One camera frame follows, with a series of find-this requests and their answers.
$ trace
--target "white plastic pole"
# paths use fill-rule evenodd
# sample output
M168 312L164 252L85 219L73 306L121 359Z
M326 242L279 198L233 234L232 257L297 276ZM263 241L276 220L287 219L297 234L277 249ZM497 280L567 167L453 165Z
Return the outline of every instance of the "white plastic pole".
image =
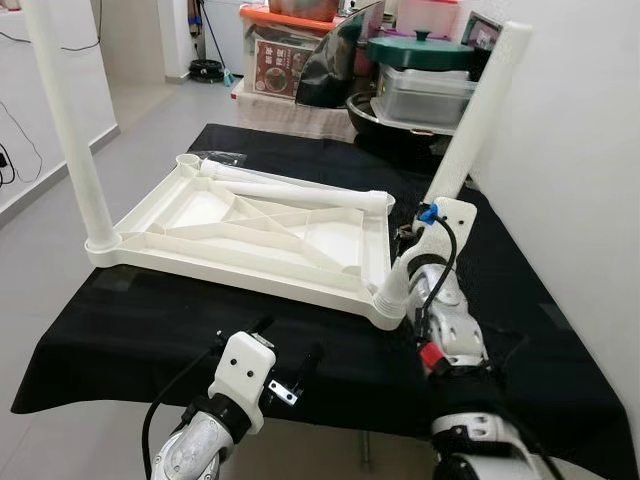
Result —
M509 91L511 76L531 37L531 26L507 22L489 57L476 92L424 197L456 198Z
M60 69L65 59L51 23L49 3L53 2L22 0L29 39L33 42L42 83L87 229L86 247L94 252L108 251L118 245L120 236L113 229L91 150L83 138L68 85Z

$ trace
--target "black table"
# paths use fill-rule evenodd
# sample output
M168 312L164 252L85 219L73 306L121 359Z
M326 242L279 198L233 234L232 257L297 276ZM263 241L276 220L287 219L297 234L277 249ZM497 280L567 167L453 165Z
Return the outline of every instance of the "black table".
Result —
M208 125L192 150L247 154L245 166L359 190L386 190L397 203L390 229L406 223L431 179L355 147ZM458 262L472 315L485 325L507 402L551 454L605 478L637 479L627 417L620 401L566 322L485 197ZM130 266L96 269L38 343L12 411L30 413L72 402L150 402L198 355L215 332L247 328L266 313L265 336L278 347L277 369L291 379L311 346L326 351L295 409L274 402L267 416L338 427L427 436L427 382L406 324L382 332L364 318ZM186 405L212 381L205 362L168 397Z

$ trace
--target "blue clip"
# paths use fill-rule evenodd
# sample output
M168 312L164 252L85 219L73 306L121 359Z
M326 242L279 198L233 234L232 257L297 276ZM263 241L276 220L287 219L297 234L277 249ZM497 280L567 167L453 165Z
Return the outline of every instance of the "blue clip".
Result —
M418 220L420 220L421 222L425 222L427 225L433 225L433 223L436 221L435 217L437 215L438 215L438 206L435 203L432 203L431 206L429 207L429 210L427 210L422 215L420 215Z

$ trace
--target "white plastic tray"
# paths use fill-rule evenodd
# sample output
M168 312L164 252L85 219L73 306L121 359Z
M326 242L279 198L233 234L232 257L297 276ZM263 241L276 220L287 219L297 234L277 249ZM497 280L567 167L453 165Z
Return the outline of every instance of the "white plastic tray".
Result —
M351 191L226 166L216 178L201 172L196 159L178 157L178 166L116 226L122 243L90 254L94 263L155 268L376 316L372 296L390 271L393 197L375 192L383 201L372 211L237 195L220 186L233 189L236 174L242 185L248 174L260 177L257 184L296 192ZM361 193L365 200L367 194Z

